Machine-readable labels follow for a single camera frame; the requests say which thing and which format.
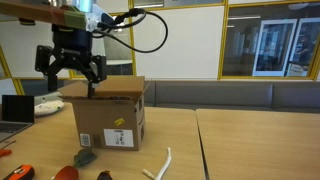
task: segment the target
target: black cable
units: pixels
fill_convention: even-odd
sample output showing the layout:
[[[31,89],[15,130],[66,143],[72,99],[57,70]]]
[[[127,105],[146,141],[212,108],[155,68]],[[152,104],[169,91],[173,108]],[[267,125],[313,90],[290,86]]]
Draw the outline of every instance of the black cable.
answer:
[[[160,21],[163,23],[163,25],[164,25],[164,27],[166,29],[166,34],[165,34],[165,37],[164,37],[162,43],[155,49],[152,49],[152,50],[139,50],[139,49],[136,49],[134,47],[131,47],[127,43],[121,41],[117,37],[113,36],[112,34],[109,34],[109,33],[105,32],[105,31],[94,30],[93,33],[101,34],[101,36],[99,36],[99,38],[102,38],[102,37],[105,37],[105,36],[107,36],[109,38],[112,38],[112,39],[118,41],[119,43],[121,43],[122,45],[126,46],[127,48],[132,49],[132,50],[134,50],[136,52],[140,52],[140,53],[152,53],[152,52],[155,52],[155,51],[159,50],[164,45],[164,43],[167,41],[167,38],[168,38],[168,25],[165,22],[165,20],[161,16],[159,16],[158,14],[153,13],[153,12],[146,12],[146,14],[155,16],[156,18],[160,19]]]
[[[134,21],[132,23],[129,23],[129,24],[126,24],[126,25],[123,25],[123,26],[118,26],[117,25],[117,24],[123,23],[124,19],[129,18],[129,17],[136,17],[139,14],[141,14],[141,16],[136,21]],[[144,9],[137,9],[137,8],[130,9],[129,12],[127,12],[127,13],[121,15],[121,16],[116,17],[116,19],[114,21],[114,24],[107,24],[107,23],[104,23],[104,22],[99,22],[98,23],[98,27],[102,28],[102,29],[110,29],[110,30],[111,29],[130,28],[130,27],[133,27],[133,26],[139,24],[140,22],[142,22],[144,20],[144,18],[146,17],[146,15],[147,15],[147,11],[144,10]]]

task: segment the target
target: cardboard box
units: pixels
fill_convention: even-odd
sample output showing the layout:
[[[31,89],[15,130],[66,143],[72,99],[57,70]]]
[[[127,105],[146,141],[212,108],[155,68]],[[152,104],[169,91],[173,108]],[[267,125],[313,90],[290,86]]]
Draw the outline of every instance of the cardboard box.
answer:
[[[139,150],[145,132],[144,77],[109,77],[87,98],[76,82],[59,89],[71,102],[83,147]]]

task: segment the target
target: white wall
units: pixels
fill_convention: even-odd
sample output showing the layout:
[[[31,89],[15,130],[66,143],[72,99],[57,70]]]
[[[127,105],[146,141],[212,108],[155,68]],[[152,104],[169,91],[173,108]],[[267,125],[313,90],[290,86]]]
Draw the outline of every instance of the white wall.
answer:
[[[272,1],[290,1],[290,0],[229,0],[229,4],[246,4],[246,3],[261,3]]]
[[[107,13],[127,12],[128,0],[98,0],[97,4]]]
[[[157,52],[136,52],[137,75],[150,79],[217,79],[224,7],[156,11],[169,27]],[[135,47],[150,50],[164,37],[160,21],[147,17],[134,27]]]
[[[16,95],[17,91],[13,85],[12,79],[0,80],[0,104],[2,104],[2,95]]]
[[[19,21],[0,23],[0,44],[12,77],[43,77],[34,70],[37,45],[53,47],[51,25],[36,22],[36,26],[22,26]],[[62,70],[59,77],[69,77]]]

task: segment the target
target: gray bench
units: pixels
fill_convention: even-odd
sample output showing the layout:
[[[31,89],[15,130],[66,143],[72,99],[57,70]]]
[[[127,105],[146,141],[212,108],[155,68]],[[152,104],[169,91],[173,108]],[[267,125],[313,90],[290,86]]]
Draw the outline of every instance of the gray bench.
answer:
[[[156,107],[320,113],[316,82],[154,81],[145,97]]]

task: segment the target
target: black object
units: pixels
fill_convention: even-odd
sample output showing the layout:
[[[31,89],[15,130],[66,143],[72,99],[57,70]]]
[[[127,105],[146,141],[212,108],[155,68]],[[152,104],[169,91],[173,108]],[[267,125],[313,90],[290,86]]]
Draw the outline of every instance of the black object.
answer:
[[[103,171],[99,174],[97,180],[112,180],[110,171]]]
[[[141,14],[141,17],[139,17],[138,20],[136,20],[136,21],[134,21],[134,22],[132,22],[132,23],[130,23],[130,24],[126,24],[126,25],[123,25],[123,26],[117,26],[117,25],[115,25],[115,24],[119,24],[119,23],[123,22],[123,20],[124,20],[125,18],[135,17],[135,16],[137,16],[137,15],[139,15],[139,14]],[[141,21],[143,21],[143,19],[146,17],[146,15],[151,15],[151,16],[154,16],[154,17],[158,18],[158,19],[163,23],[163,25],[164,25],[164,27],[165,27],[165,29],[166,29],[166,34],[165,34],[165,36],[164,36],[164,39],[163,39],[162,43],[161,43],[158,47],[156,47],[156,48],[154,48],[154,49],[152,49],[152,50],[140,50],[140,49],[136,49],[136,48],[130,46],[129,44],[121,41],[119,38],[117,38],[117,37],[115,37],[114,35],[112,35],[112,34],[109,33],[112,29],[122,29],[122,28],[133,27],[133,26],[139,24]],[[140,53],[153,53],[153,52],[159,50],[159,49],[165,44],[165,42],[167,41],[167,38],[168,38],[168,25],[167,25],[167,23],[165,22],[165,20],[164,20],[162,17],[160,17],[159,15],[157,15],[156,13],[147,12],[147,11],[145,11],[144,9],[136,9],[136,8],[130,9],[129,12],[127,12],[127,13],[125,13],[125,14],[123,14],[123,15],[118,16],[118,17],[115,19],[115,21],[112,22],[112,23],[110,23],[110,24],[106,24],[105,22],[99,22],[99,23],[98,23],[98,27],[102,28],[102,30],[98,30],[98,29],[94,30],[94,31],[93,31],[94,34],[100,34],[99,36],[93,36],[94,38],[109,37],[109,38],[111,38],[111,39],[114,39],[114,40],[118,41],[120,44],[124,45],[125,47],[127,47],[127,48],[129,48],[129,49],[131,49],[131,50],[134,50],[134,51],[136,51],[136,52],[140,52]]]
[[[34,96],[2,95],[2,120],[34,123]]]
[[[25,26],[35,26],[36,22],[34,20],[29,20],[29,19],[24,19],[24,18],[19,18],[19,22],[21,25]]]
[[[39,45],[37,47],[35,70],[48,77],[48,91],[57,90],[57,73],[63,68],[81,71],[90,83],[99,83],[107,78],[107,60],[105,56],[93,56],[92,35],[81,29],[65,29],[52,25],[54,48]],[[50,64],[50,57],[55,61]],[[96,72],[91,63],[97,66]]]
[[[92,86],[92,83],[89,82],[89,83],[88,83],[88,94],[87,94],[87,97],[88,97],[88,99],[90,99],[90,98],[92,98],[94,95],[95,95],[94,87]]]

